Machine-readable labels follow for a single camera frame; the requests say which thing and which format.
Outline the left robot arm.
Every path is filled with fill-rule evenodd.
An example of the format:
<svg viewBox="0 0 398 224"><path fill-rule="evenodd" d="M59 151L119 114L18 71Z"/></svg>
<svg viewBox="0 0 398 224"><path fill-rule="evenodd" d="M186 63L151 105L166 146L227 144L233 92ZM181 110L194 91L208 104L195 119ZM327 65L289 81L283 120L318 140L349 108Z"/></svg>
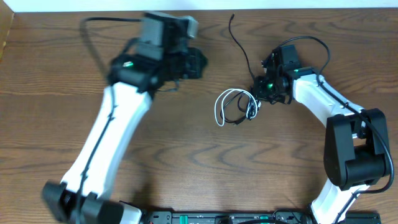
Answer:
<svg viewBox="0 0 398 224"><path fill-rule="evenodd" d="M91 43L86 21L80 34L107 79L101 108L86 142L59 183L47 182L42 198L61 223L139 223L143 212L111 194L119 165L154 95L166 82L199 79L207 59L189 46L198 31L192 16L147 11L140 19L141 34L105 65Z"/></svg>

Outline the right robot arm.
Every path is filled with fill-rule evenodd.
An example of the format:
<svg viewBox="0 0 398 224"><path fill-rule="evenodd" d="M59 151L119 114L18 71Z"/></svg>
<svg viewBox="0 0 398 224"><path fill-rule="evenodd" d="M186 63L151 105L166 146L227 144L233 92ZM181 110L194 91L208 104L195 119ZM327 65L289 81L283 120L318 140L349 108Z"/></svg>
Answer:
<svg viewBox="0 0 398 224"><path fill-rule="evenodd" d="M310 204L304 223L339 223L361 194L394 166L384 113L366 110L338 93L313 67L303 67L294 45L276 47L262 61L265 75L254 81L254 96L271 104L303 104L326 128L323 166L327 180Z"/></svg>

